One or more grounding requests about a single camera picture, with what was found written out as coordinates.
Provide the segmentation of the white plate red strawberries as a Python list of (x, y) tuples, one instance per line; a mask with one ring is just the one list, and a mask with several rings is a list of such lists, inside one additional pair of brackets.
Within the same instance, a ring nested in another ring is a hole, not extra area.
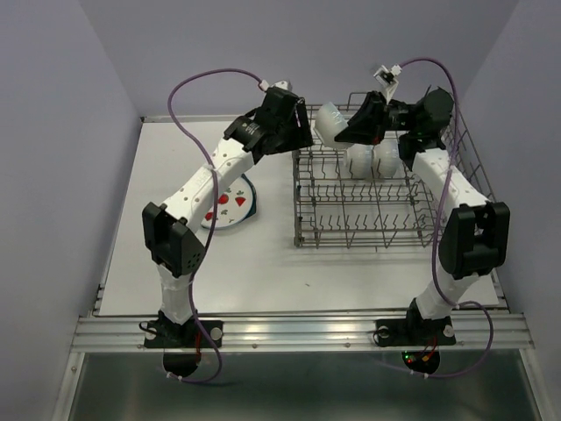
[(218, 198), (217, 221), (215, 228), (223, 230), (240, 224), (248, 211), (248, 202), (243, 198), (248, 188), (241, 176), (235, 180)]

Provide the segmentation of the dark teal square plate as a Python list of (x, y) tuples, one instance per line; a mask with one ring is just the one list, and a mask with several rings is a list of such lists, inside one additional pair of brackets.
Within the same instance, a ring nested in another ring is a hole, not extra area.
[(252, 181), (246, 175), (241, 175), (241, 179), (245, 182), (246, 187), (248, 188), (248, 193), (244, 193), (243, 195), (243, 198), (249, 203), (248, 211), (243, 217), (243, 221), (245, 221), (246, 219), (253, 217), (257, 213), (258, 196), (257, 190), (255, 189)]

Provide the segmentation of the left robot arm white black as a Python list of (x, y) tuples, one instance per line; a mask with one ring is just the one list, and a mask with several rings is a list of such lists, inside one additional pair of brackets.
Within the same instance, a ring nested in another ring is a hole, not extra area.
[(178, 191), (160, 204), (146, 205), (144, 239), (162, 292), (157, 319), (142, 325), (149, 339), (184, 346), (194, 338), (188, 289), (207, 253), (196, 233), (206, 215), (217, 216), (217, 198), (264, 156), (312, 143), (304, 99), (293, 93), (290, 82), (276, 82), (266, 89), (261, 106), (224, 130), (213, 153)]

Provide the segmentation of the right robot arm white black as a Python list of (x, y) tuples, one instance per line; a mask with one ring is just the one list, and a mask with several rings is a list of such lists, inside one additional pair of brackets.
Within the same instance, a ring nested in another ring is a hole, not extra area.
[(465, 292), (504, 263), (510, 220), (508, 206), (476, 190), (454, 163), (457, 149), (448, 148), (443, 141), (445, 129), (457, 124), (454, 97), (437, 88), (409, 104), (371, 91), (350, 119), (337, 111), (328, 115), (335, 122), (331, 137), (336, 145), (377, 146), (386, 132), (398, 132), (400, 160), (438, 201), (432, 280), (413, 299), (405, 318), (386, 331), (414, 342), (443, 333)]

